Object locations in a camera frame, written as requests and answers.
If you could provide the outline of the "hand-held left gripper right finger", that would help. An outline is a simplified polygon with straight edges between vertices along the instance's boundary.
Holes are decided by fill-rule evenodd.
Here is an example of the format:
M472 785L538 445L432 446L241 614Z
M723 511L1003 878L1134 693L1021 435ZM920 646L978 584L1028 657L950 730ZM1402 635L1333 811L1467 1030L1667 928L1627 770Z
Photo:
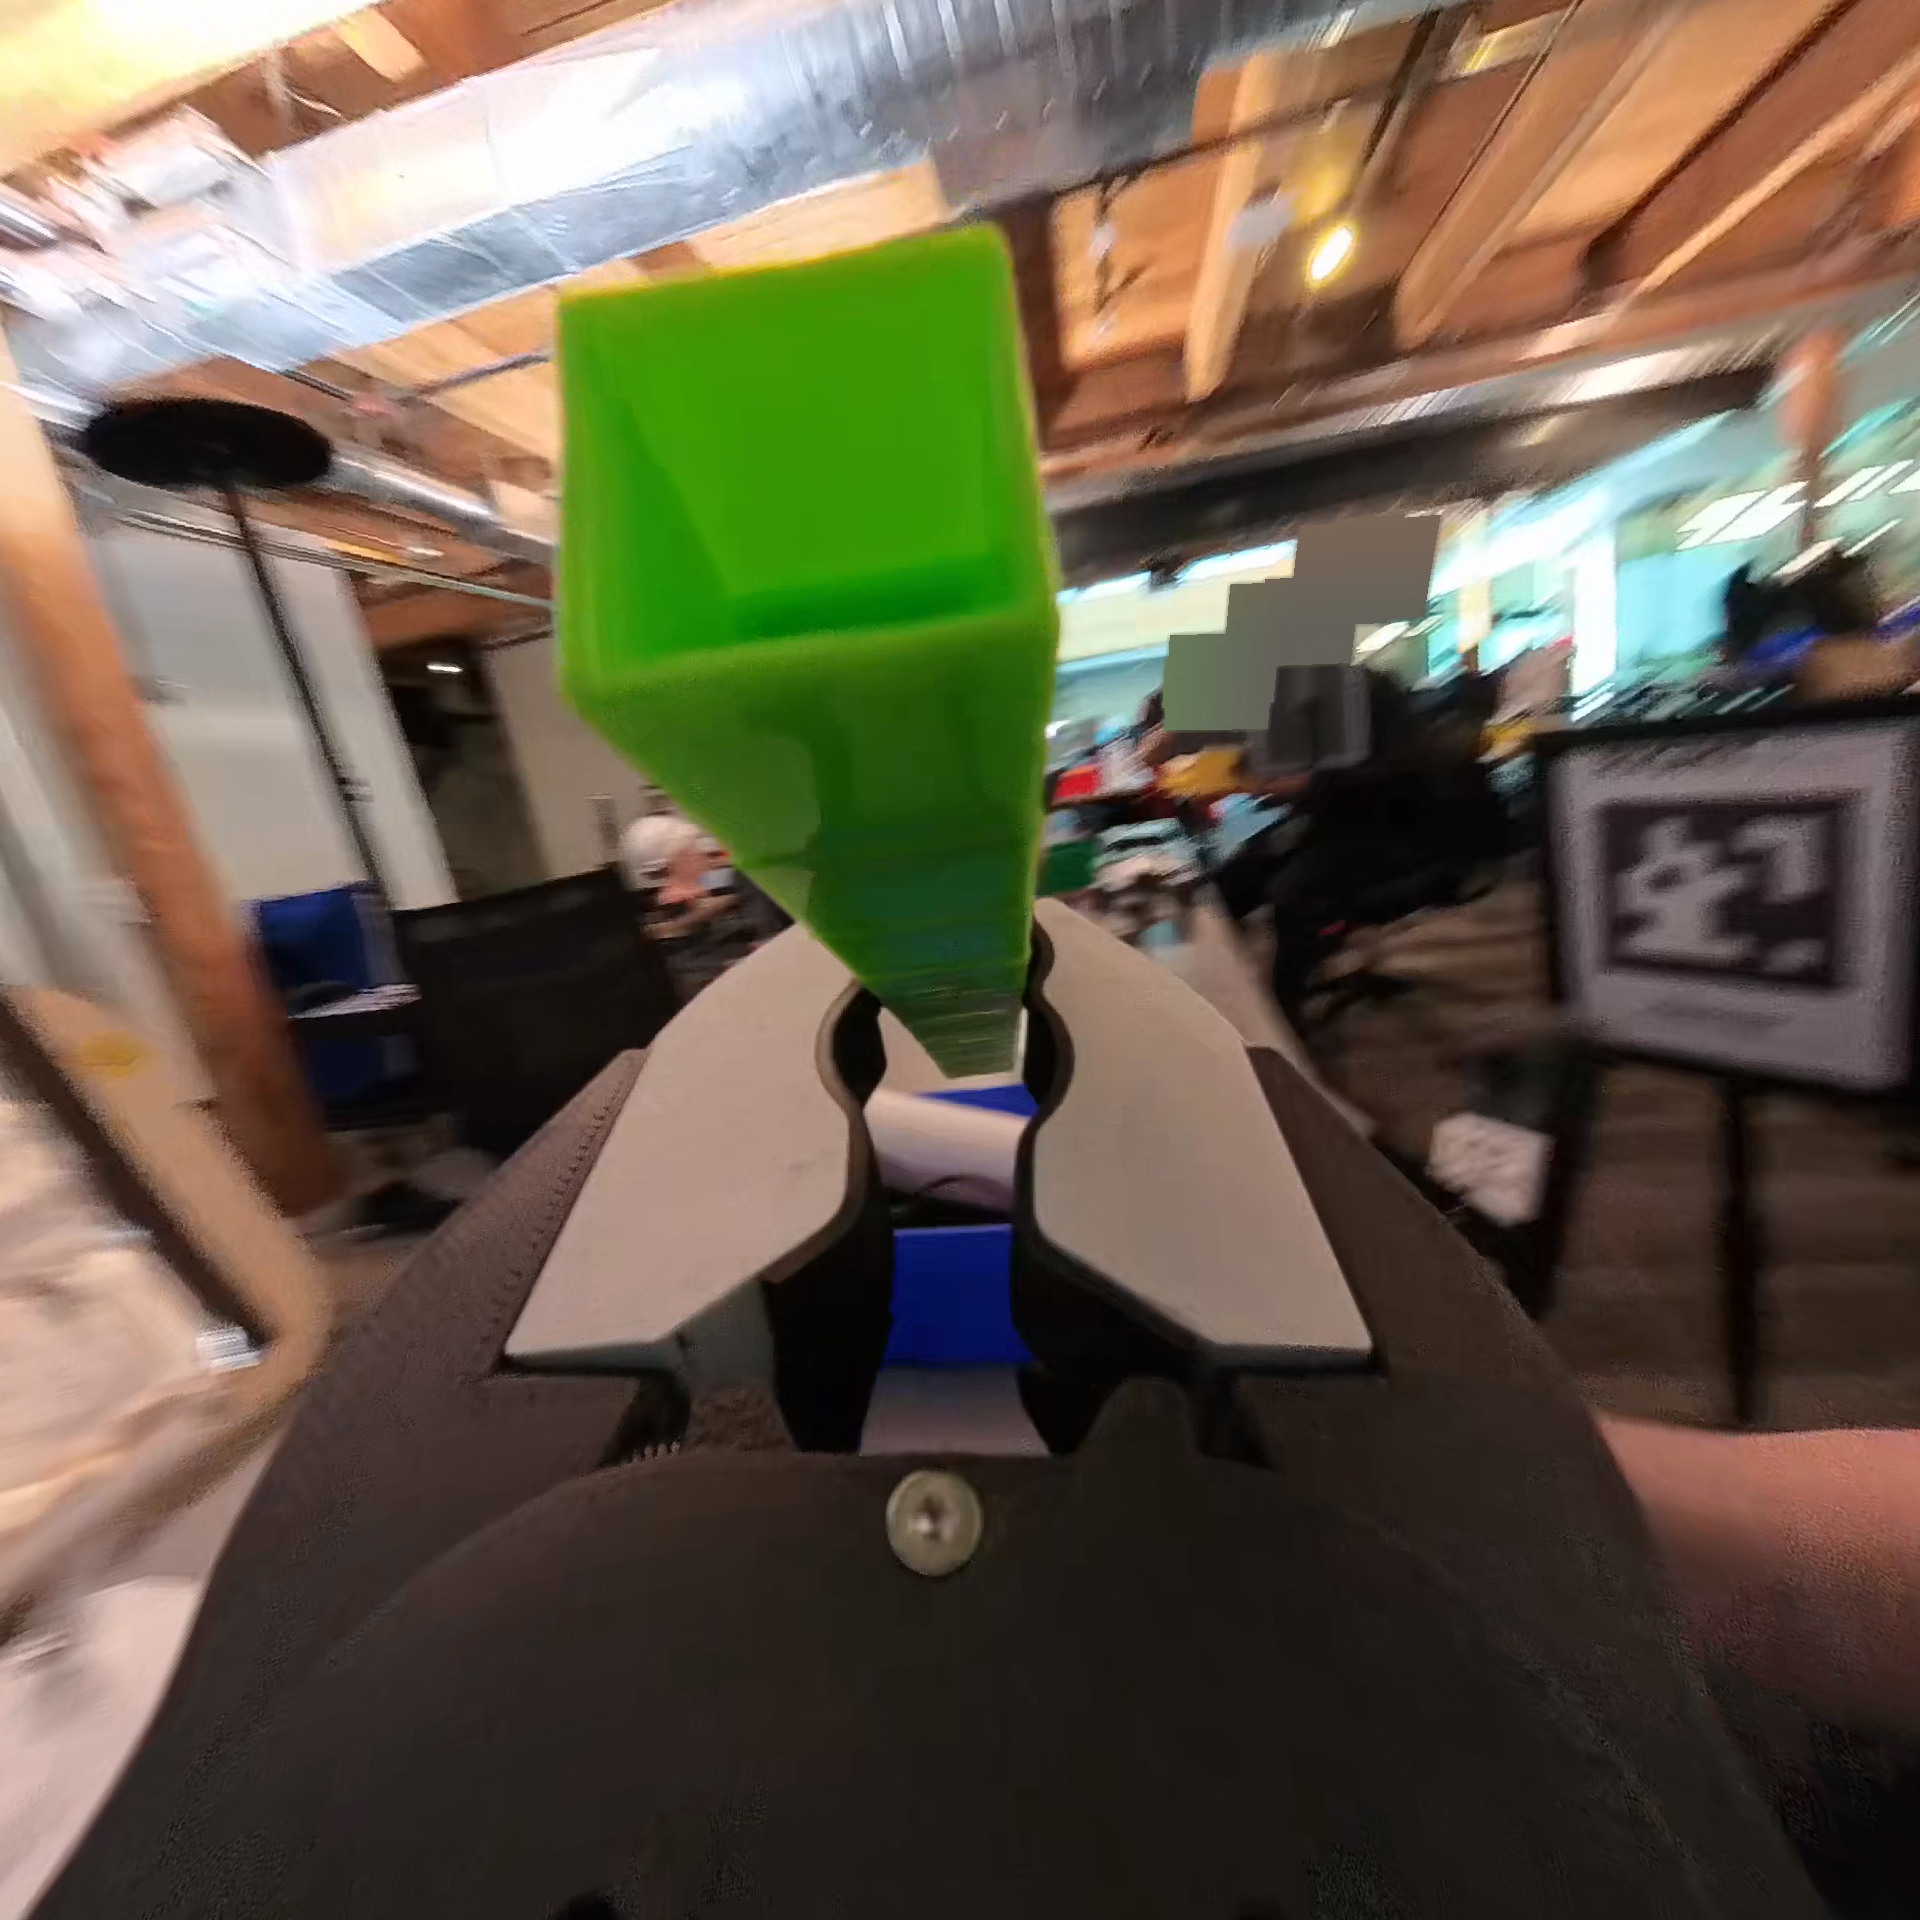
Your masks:
M1258 1059L1166 960L1044 898L1026 981L1036 1115L1014 1158L1012 1315L1101 1401L1244 1377L1363 1377L1377 1338Z

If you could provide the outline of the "silver ventilation duct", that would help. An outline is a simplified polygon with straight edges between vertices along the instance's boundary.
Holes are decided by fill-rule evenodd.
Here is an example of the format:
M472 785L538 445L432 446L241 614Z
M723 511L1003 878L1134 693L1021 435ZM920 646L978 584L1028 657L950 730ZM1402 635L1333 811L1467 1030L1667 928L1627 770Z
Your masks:
M37 379L26 379L18 389L27 403L29 415L42 429L52 433L54 446L102 474L80 449L80 433L108 403L86 400L59 387L48 387ZM516 527L488 499L466 488L420 471L396 459L373 454L369 449L332 446L329 478L308 491L281 491L265 497L338 497L360 509L401 518L404 522L420 522L435 527L444 537L462 541L490 555L497 562L520 562L532 567L550 567L555 558L555 541Z
M989 209L1169 158L1201 81L1427 5L675 5L252 163L108 247L4 254L34 389L382 345L931 163Z

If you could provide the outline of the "white paper roll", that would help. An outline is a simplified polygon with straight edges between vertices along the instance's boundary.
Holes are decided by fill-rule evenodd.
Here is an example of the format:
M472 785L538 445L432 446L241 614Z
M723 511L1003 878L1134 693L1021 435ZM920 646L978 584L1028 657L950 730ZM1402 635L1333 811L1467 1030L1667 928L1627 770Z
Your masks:
M1000 1214L1017 1200L1017 1160L1030 1111L1011 1104L1012 1089L980 1096L876 1090L866 1127L877 1176L899 1198L923 1198Z

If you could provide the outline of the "wooden post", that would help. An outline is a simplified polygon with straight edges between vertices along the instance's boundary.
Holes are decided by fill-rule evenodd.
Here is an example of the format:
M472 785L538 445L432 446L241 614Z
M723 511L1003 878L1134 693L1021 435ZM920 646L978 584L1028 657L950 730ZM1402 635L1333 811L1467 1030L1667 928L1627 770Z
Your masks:
M346 1166L323 1129L257 939L235 918L150 733L11 350L2 350L2 587L90 814L157 943L160 971L228 1138L283 1214L326 1209L346 1197Z

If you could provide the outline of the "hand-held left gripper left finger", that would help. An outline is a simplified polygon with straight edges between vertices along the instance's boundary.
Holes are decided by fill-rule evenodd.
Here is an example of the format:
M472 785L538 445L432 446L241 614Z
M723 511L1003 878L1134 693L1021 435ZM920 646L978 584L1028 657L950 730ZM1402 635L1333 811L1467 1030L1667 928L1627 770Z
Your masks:
M811 936L723 975L645 1051L506 1359L689 1401L868 1401L890 1209L862 1097L882 1067L873 997Z

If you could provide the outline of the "tag sign on stand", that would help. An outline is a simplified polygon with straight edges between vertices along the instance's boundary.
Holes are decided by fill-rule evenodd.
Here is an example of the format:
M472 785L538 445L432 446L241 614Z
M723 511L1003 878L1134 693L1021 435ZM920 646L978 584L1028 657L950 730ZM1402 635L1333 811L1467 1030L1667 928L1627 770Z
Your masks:
M1553 733L1548 995L1595 1070L1715 1090L1736 1430L1764 1408L1757 1106L1915 1110L1915 698Z

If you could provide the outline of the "blue plastic bin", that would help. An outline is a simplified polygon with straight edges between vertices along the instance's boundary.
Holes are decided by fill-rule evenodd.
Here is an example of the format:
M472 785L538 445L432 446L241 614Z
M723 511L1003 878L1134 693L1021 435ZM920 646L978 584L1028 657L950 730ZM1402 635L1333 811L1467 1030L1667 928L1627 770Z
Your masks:
M1011 1104L1030 1111L1021 1087ZM993 1101L995 1089L949 1097ZM1005 1216L886 1191L893 1211L893 1328L885 1361L897 1370L997 1370L1028 1362L1012 1312L1012 1211Z

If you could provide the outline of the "green segmented bar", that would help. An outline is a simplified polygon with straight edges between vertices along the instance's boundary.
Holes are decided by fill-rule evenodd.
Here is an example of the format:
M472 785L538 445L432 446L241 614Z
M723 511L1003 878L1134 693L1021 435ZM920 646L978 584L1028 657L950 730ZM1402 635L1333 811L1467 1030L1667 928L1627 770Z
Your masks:
M1060 642L995 224L560 306L560 685L949 1077L1017 1067Z

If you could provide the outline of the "black floor lamp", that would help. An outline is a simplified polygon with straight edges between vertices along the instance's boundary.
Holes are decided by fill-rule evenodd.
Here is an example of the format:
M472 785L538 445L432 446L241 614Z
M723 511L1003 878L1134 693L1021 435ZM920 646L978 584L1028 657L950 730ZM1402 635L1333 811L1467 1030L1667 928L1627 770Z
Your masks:
M258 403L171 395L106 406L82 429L80 449L124 482L174 494L210 491L224 503L373 902L389 907L387 874L369 827L369 794L341 753L250 509L254 494L308 491L326 480L326 437L300 416Z

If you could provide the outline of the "large black container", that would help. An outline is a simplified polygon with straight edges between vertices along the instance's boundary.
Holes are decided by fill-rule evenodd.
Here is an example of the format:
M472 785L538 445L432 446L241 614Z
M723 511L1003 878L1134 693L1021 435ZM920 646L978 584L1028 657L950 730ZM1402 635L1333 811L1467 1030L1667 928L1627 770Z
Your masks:
M419 990L428 1094L493 1161L682 1010L635 895L609 870L402 911L390 936Z

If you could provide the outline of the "plastic-wrapped framed panel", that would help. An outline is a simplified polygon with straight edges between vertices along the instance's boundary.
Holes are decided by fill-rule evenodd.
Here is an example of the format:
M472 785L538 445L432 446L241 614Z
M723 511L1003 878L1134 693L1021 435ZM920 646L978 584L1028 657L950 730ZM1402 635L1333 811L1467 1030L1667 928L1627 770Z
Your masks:
M4 1061L52 1104L176 1275L246 1333L252 1362L198 1392L184 1453L155 1470L150 1502L186 1505L270 1440L329 1357L329 1280L130 1018L73 992L4 987Z

